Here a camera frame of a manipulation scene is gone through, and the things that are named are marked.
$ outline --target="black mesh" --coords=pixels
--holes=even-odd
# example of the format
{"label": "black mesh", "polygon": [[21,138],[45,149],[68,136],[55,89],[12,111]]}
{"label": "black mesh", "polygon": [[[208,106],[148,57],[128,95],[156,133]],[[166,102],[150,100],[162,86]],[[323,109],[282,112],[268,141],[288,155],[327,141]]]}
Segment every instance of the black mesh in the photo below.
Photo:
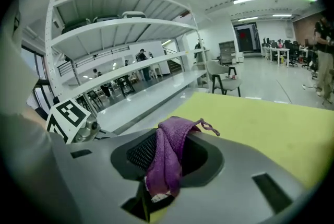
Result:
{"label": "black mesh", "polygon": [[132,164],[146,171],[156,156],[156,135],[153,134],[126,152],[126,158]]}

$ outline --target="chair armrest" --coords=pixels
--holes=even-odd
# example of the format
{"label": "chair armrest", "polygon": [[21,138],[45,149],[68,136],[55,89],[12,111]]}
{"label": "chair armrest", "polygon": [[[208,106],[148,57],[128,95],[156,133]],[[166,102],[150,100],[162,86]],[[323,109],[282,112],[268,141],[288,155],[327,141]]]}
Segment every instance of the chair armrest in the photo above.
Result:
{"label": "chair armrest", "polygon": [[231,70],[233,70],[234,71],[234,75],[236,75],[236,70],[235,70],[235,67],[229,67],[229,75],[230,75],[230,73],[231,73]]}

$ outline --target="gray cabinet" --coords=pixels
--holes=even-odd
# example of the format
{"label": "gray cabinet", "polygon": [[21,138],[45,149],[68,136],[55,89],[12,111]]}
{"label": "gray cabinet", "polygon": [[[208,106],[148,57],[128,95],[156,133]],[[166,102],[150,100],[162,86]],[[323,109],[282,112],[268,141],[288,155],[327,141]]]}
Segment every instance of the gray cabinet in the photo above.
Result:
{"label": "gray cabinet", "polygon": [[232,63],[235,57],[234,41],[219,43],[221,64]]}

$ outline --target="dark doorway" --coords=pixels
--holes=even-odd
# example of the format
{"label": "dark doorway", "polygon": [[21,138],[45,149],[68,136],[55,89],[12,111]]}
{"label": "dark doorway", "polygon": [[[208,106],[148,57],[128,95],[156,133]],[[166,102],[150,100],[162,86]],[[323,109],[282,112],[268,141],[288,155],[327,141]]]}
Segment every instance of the dark doorway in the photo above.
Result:
{"label": "dark doorway", "polygon": [[237,36],[239,40],[239,51],[240,52],[249,52],[253,51],[253,42],[250,29],[240,29],[237,30]]}

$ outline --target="khaki pants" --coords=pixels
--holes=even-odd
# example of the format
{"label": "khaki pants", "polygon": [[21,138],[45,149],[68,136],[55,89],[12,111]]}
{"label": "khaki pants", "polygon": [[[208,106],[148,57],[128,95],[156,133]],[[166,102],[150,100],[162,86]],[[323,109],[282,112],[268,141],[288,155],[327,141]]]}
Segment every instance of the khaki pants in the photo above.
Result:
{"label": "khaki pants", "polygon": [[329,73],[333,69],[333,55],[318,51],[318,88],[324,90],[324,98],[328,99],[332,90],[332,75]]}

